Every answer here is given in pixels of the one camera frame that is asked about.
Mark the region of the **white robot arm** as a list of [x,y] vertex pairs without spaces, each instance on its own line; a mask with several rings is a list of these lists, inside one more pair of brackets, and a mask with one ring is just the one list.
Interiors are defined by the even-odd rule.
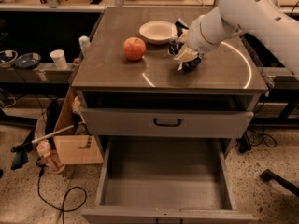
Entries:
[[281,12],[274,0],[218,0],[216,7],[191,23],[175,59],[191,61],[245,33],[256,37],[299,79],[299,21]]

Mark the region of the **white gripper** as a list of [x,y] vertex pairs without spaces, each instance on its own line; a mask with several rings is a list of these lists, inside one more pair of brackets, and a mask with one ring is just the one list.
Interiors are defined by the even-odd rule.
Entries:
[[218,46],[216,26],[208,15],[201,15],[194,20],[189,30],[182,30],[178,42],[185,43],[174,57],[179,71],[191,71],[197,66],[199,53],[208,53]]

